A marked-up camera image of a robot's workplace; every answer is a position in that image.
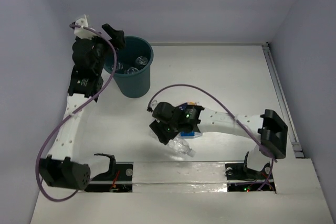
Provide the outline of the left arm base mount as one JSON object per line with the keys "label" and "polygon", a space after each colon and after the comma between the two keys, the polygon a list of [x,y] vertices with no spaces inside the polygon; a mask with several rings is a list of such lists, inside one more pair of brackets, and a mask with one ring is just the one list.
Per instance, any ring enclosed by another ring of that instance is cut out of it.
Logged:
{"label": "left arm base mount", "polygon": [[109,169],[90,180],[87,193],[131,193],[133,192],[133,162],[116,162],[115,156],[97,153],[95,156],[109,159]]}

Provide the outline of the clear bottle front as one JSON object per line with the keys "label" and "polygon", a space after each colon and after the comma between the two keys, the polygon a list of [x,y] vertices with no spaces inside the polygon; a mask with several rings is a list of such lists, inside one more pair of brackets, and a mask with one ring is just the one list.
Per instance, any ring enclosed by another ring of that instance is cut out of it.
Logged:
{"label": "clear bottle front", "polygon": [[178,136],[170,140],[167,146],[178,154],[187,155],[189,157],[194,157],[196,154],[196,152],[190,147],[189,143]]}

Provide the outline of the blue label water bottle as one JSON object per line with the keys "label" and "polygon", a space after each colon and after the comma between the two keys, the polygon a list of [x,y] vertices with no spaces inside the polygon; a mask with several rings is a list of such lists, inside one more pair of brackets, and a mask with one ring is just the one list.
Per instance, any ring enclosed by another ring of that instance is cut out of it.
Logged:
{"label": "blue label water bottle", "polygon": [[191,131],[191,132],[180,132],[179,135],[181,138],[188,139],[188,138],[198,138],[203,134],[200,132]]}

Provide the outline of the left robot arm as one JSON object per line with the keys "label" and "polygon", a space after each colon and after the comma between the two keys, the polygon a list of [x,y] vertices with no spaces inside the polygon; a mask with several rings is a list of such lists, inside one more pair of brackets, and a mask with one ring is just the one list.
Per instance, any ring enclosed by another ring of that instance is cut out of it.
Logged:
{"label": "left robot arm", "polygon": [[125,47],[124,32],[109,24],[100,32],[74,22],[70,24],[76,39],[72,46],[74,66],[70,76],[67,106],[63,120],[47,137],[41,147],[35,165],[38,186],[84,190],[90,181],[101,175],[111,179],[116,174],[114,155],[94,153],[79,156],[79,144],[83,140],[87,119],[100,93],[108,86],[101,74],[108,53],[115,57],[117,50]]}

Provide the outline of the silver tape strip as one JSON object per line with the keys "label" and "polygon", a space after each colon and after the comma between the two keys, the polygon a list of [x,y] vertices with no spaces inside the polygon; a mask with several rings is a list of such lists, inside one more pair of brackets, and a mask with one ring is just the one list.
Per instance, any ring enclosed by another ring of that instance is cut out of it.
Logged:
{"label": "silver tape strip", "polygon": [[134,193],[225,193],[223,162],[137,162],[133,166]]}

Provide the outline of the orange drink bottle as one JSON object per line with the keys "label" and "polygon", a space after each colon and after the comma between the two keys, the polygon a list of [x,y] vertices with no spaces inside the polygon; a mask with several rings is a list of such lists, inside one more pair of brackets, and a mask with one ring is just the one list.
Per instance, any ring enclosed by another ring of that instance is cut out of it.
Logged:
{"label": "orange drink bottle", "polygon": [[178,108],[180,110],[184,111],[188,105],[199,106],[200,103],[199,102],[185,102],[185,103],[179,105]]}

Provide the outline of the dark green plastic bin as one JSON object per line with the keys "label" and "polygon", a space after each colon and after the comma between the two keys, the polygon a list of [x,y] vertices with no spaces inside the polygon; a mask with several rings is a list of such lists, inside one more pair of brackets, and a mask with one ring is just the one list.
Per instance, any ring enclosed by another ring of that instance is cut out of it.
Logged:
{"label": "dark green plastic bin", "polygon": [[135,67],[134,62],[137,57],[145,56],[148,58],[148,64],[133,74],[116,73],[114,80],[122,94],[128,98],[139,98],[144,96],[150,89],[151,85],[151,63],[154,59],[154,52],[151,45],[144,39],[134,36],[125,37],[126,46],[117,50],[117,59],[114,57],[105,61],[104,70],[112,72],[111,66],[117,61],[124,64],[124,72],[130,67]]}

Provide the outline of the aluminium rail right edge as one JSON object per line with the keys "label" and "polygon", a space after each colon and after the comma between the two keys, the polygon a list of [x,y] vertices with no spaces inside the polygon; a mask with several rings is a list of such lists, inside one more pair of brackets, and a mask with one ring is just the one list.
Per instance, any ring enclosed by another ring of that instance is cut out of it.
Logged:
{"label": "aluminium rail right edge", "polygon": [[279,102],[283,120],[288,126],[288,135],[289,135],[288,138],[292,145],[293,152],[296,158],[303,159],[305,158],[305,155],[304,155],[303,149],[301,147],[301,144],[299,142],[299,139],[296,133],[296,129],[295,129],[295,126],[294,126],[294,123],[293,123],[293,120],[292,120],[292,117],[289,111],[289,107],[288,107],[288,104],[285,98],[285,94],[282,89],[280,79],[279,79],[279,76],[276,70],[276,66],[275,66],[275,63],[274,63],[274,60],[271,54],[269,43],[266,43],[262,45],[261,47],[263,49],[263,53],[266,59],[268,70],[270,72],[272,83],[275,88],[275,93],[276,93],[276,96]]}

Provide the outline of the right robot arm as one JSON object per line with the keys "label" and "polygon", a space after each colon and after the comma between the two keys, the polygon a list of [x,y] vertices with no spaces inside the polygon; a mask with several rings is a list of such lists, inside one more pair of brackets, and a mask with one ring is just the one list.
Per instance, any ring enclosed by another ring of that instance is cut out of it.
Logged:
{"label": "right robot arm", "polygon": [[224,133],[252,139],[256,146],[246,154],[241,171],[248,178],[258,175],[270,161],[284,159],[288,127],[273,110],[261,115],[231,115],[196,103],[173,106],[160,102],[148,108],[154,121],[151,131],[174,152],[193,157],[195,151],[181,133]]}

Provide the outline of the clear bottle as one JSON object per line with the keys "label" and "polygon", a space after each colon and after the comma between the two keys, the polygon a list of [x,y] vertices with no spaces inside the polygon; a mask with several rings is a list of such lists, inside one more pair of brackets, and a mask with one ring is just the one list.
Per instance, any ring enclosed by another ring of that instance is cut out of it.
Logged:
{"label": "clear bottle", "polygon": [[196,154],[196,152],[190,147],[189,143],[178,136],[170,140],[167,146],[178,154],[187,155],[189,157],[194,157]]}
{"label": "clear bottle", "polygon": [[125,74],[133,74],[133,73],[136,73],[138,71],[139,71],[138,68],[136,68],[136,67],[130,67],[130,68],[126,69],[124,73]]}
{"label": "clear bottle", "polygon": [[139,56],[136,58],[134,65],[136,68],[138,69],[143,69],[147,64],[148,64],[149,60],[147,57],[145,56]]}

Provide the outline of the crushed bottle blue label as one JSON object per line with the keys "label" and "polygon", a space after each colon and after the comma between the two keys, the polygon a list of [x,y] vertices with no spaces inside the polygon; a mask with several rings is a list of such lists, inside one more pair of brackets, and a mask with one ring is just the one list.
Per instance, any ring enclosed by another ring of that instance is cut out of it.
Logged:
{"label": "crushed bottle blue label", "polygon": [[124,72],[124,64],[117,61],[111,66],[111,69],[114,70],[116,73],[123,73]]}

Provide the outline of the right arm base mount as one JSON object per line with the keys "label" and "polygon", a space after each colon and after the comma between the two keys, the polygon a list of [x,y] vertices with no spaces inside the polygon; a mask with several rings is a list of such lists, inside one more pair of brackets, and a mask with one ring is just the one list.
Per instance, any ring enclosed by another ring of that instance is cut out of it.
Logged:
{"label": "right arm base mount", "polygon": [[276,191],[270,163],[257,172],[249,169],[244,163],[226,163],[225,176],[228,192]]}

